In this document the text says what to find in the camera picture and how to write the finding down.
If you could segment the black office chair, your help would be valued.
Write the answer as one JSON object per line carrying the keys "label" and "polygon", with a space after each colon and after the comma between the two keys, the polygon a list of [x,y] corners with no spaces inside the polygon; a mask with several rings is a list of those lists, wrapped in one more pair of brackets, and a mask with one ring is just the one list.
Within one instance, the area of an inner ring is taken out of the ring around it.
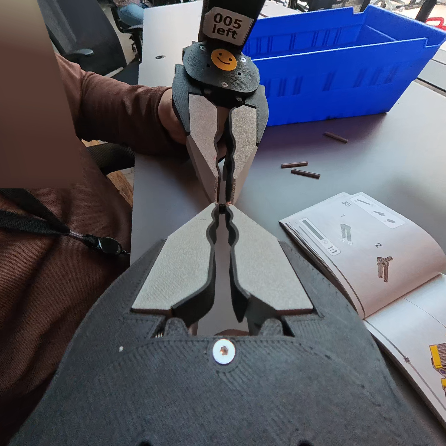
{"label": "black office chair", "polygon": [[118,15],[118,8],[114,5],[114,3],[110,3],[110,10],[113,16],[115,25],[119,32],[122,34],[127,34],[131,40],[131,48],[134,54],[133,61],[137,61],[141,63],[142,60],[142,40],[143,40],[143,26],[135,25],[129,26],[126,25]]}

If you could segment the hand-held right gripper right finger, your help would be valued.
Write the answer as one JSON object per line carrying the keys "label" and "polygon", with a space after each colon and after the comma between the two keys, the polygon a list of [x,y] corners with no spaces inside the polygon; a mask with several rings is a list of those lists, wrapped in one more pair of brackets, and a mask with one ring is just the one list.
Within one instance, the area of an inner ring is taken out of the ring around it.
{"label": "hand-held right gripper right finger", "polygon": [[314,306],[279,240],[234,205],[226,205],[234,313],[257,335],[267,319],[310,314]]}

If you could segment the person's left hand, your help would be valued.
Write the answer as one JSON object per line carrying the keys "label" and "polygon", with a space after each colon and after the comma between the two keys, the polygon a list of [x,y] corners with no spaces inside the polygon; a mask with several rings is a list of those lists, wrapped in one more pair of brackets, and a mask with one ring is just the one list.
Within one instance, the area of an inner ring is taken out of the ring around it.
{"label": "person's left hand", "polygon": [[174,112],[172,89],[163,92],[158,104],[158,117],[161,125],[167,131],[169,137],[176,143],[186,145],[187,134],[181,121]]}

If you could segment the lego instruction booklet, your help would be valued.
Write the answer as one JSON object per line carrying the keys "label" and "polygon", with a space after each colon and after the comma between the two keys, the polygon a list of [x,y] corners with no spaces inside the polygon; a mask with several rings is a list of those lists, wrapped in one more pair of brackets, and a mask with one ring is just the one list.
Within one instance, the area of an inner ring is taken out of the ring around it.
{"label": "lego instruction booklet", "polygon": [[279,221],[446,421],[445,253],[420,226],[359,192]]}

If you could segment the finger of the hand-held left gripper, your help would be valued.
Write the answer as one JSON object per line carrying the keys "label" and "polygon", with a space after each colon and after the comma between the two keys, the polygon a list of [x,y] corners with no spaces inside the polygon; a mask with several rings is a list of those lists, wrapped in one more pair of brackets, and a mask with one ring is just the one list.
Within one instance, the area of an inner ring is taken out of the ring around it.
{"label": "finger of the hand-held left gripper", "polygon": [[187,150],[196,176],[210,203],[217,203],[220,191],[217,141],[223,132],[223,107],[205,96],[189,94],[190,134]]}
{"label": "finger of the hand-held left gripper", "polygon": [[235,204],[257,152],[256,110],[217,107],[218,203]]}

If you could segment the person's left forearm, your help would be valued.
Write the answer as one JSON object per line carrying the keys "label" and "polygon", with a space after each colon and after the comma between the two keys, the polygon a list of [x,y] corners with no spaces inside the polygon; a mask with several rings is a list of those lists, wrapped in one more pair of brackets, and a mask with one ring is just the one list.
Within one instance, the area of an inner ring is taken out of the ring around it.
{"label": "person's left forearm", "polygon": [[174,142],[159,121],[158,104],[168,87],[131,86],[55,56],[79,139],[121,144],[143,155],[189,157],[186,145]]}

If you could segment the blue plastic bin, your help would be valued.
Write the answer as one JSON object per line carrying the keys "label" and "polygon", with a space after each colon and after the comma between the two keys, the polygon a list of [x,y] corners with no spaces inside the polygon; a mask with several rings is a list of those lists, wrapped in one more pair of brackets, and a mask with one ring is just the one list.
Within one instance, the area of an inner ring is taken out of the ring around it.
{"label": "blue plastic bin", "polygon": [[444,41],[436,27],[369,5],[259,19],[243,53],[277,126],[388,112]]}

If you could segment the person's brown sweater torso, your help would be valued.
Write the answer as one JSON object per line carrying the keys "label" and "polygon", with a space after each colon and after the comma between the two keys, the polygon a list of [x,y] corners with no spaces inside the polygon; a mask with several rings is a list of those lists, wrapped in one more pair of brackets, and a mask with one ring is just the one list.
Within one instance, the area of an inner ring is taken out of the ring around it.
{"label": "person's brown sweater torso", "polygon": [[[108,236],[129,250],[131,207],[80,150],[83,177],[67,189],[31,194],[74,231]],[[66,237],[1,230],[1,445],[7,445],[46,391],[74,332],[129,266]]]}

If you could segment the black badge reel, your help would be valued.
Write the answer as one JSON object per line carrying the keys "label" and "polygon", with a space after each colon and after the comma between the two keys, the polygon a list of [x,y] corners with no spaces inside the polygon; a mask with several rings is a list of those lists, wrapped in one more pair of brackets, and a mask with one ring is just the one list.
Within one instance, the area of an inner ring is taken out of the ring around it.
{"label": "black badge reel", "polygon": [[112,237],[97,237],[94,235],[82,235],[71,231],[68,237],[82,242],[88,248],[94,249],[108,256],[129,256],[130,252],[125,250],[122,245]]}

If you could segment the grey office chair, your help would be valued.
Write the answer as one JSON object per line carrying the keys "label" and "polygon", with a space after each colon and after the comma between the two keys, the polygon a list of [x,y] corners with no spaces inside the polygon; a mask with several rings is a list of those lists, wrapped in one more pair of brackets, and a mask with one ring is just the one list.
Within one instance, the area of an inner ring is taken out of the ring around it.
{"label": "grey office chair", "polygon": [[38,0],[54,46],[85,71],[100,75],[127,66],[120,40],[96,0]]}

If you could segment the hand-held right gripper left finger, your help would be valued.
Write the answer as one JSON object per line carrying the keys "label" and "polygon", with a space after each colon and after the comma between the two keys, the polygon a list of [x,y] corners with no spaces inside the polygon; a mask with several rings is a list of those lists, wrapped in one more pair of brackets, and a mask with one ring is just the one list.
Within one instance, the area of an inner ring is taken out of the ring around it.
{"label": "hand-held right gripper left finger", "polygon": [[218,225],[219,205],[213,203],[168,236],[132,311],[197,324],[214,304]]}

